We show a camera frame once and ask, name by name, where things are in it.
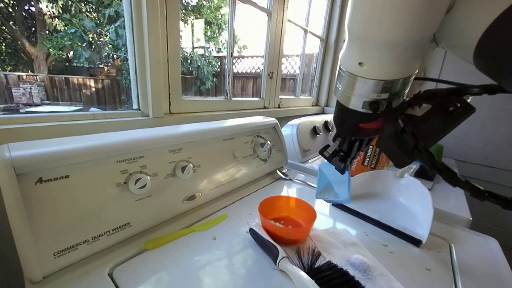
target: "blue fabric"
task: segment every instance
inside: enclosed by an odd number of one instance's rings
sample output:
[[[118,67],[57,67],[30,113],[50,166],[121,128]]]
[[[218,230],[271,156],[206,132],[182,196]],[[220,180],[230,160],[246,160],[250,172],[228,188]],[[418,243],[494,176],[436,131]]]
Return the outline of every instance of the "blue fabric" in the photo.
[[[350,171],[340,174],[330,163],[322,161],[318,166],[316,198],[329,203],[350,201]]]

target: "washing machine control panel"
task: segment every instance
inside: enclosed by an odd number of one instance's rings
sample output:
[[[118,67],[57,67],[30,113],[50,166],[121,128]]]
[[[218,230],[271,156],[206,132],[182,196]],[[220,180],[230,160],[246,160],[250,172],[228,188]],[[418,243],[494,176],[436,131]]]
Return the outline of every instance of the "washing machine control panel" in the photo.
[[[330,113],[300,116],[287,121],[282,126],[287,160],[306,163],[318,156],[318,150],[329,144],[334,132]]]
[[[14,233],[33,281],[286,163],[274,118],[9,144]]]

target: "orange plastic bowl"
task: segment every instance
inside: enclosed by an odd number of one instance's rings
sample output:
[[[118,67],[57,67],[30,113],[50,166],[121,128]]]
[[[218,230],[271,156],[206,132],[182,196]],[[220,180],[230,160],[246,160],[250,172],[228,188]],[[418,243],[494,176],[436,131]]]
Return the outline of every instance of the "orange plastic bowl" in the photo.
[[[316,219],[316,211],[306,201],[287,195],[262,200],[257,211],[260,225],[279,244],[305,241]]]

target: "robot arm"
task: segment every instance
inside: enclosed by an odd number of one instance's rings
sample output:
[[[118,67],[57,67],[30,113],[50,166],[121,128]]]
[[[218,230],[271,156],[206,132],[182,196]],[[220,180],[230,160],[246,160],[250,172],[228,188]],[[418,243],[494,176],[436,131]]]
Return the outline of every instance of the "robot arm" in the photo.
[[[350,0],[334,86],[335,134],[319,153],[345,172],[356,153],[378,136],[377,145],[394,166],[418,158],[462,187],[463,180],[431,161],[426,147],[473,113],[466,96],[512,91],[508,27],[512,0]],[[406,97],[433,38],[505,89],[463,84]]]

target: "dial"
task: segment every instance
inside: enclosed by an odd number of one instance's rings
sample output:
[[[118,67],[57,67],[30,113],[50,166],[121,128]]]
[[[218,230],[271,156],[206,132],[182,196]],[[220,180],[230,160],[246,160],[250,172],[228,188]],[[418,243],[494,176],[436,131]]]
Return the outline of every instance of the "dial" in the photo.
[[[332,121],[322,121],[322,129],[326,131],[326,132],[330,132],[332,129],[334,129],[334,124],[332,124]]]
[[[126,177],[126,185],[130,193],[140,195],[150,188],[150,176],[143,172],[130,172]]]
[[[254,152],[257,155],[258,160],[265,161],[270,158],[271,155],[271,142],[262,136],[257,136],[254,139]]]
[[[190,179],[193,176],[193,163],[191,161],[177,161],[174,166],[174,174],[178,179]]]
[[[321,128],[319,128],[318,124],[313,124],[313,126],[310,128],[310,134],[311,134],[313,137],[316,137],[318,134],[321,134]]]

